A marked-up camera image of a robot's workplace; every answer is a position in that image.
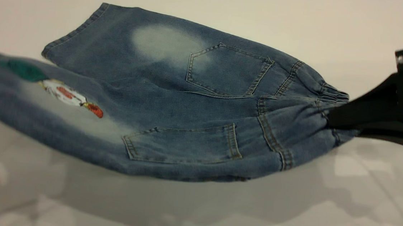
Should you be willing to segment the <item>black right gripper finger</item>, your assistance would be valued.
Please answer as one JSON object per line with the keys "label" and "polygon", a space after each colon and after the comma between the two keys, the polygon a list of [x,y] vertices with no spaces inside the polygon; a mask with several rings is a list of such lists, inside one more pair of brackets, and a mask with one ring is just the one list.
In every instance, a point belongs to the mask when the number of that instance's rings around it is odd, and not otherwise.
{"label": "black right gripper finger", "polygon": [[330,110],[328,118],[332,128],[403,133],[403,78],[391,74],[368,93]]}
{"label": "black right gripper finger", "polygon": [[365,129],[359,132],[356,137],[389,141],[403,146],[403,133],[397,131]]}

